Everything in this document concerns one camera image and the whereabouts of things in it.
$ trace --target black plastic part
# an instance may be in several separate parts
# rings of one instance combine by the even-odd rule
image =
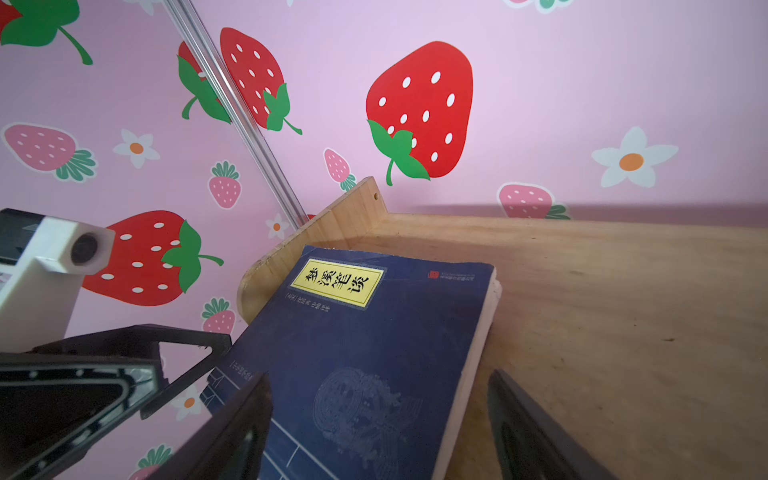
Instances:
[[[160,392],[141,409],[144,420],[160,407],[182,393],[195,380],[216,366],[219,359],[232,346],[226,333],[178,329],[160,325],[134,325],[123,329],[107,330],[88,335],[73,336],[58,342],[35,347],[33,353],[68,355],[123,356],[160,362],[160,342],[209,346],[211,352],[172,383],[160,379]]]
[[[90,233],[80,235],[80,237],[72,244],[72,251],[70,257],[72,263],[75,265],[82,265],[88,262],[93,257],[96,257],[98,251],[98,240]]]
[[[0,353],[0,478],[53,478],[157,392],[158,361]]]
[[[488,381],[488,416],[504,480],[616,480],[502,370]]]
[[[45,215],[5,208],[0,210],[0,263],[15,265]]]
[[[258,374],[148,480],[257,480],[271,418],[270,381]]]

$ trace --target book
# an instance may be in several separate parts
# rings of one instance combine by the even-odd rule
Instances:
[[[207,378],[215,413],[257,372],[260,480],[445,476],[502,288],[487,263],[307,246]]]

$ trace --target wallpaper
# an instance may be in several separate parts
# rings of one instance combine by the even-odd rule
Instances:
[[[768,227],[768,4],[194,0],[304,209]]]
[[[67,335],[157,323],[239,336],[240,278],[291,226],[162,4],[2,2],[0,44],[0,207],[116,232]],[[173,380],[207,351],[161,353]],[[204,382],[58,480],[146,478],[210,418]]]

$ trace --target wooden surface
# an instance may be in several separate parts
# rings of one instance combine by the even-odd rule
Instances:
[[[245,272],[237,290],[237,312],[251,323],[301,257],[305,245],[349,249],[386,215],[376,182],[370,177],[363,179]]]
[[[496,368],[620,478],[768,477],[768,230],[387,214],[347,204],[363,186],[347,247],[492,263],[504,288],[447,478],[501,478]]]

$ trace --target flower center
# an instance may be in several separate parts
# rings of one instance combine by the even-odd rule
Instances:
[[[632,172],[643,166],[645,159],[640,154],[627,154],[624,155],[619,161],[619,167],[621,170]]]

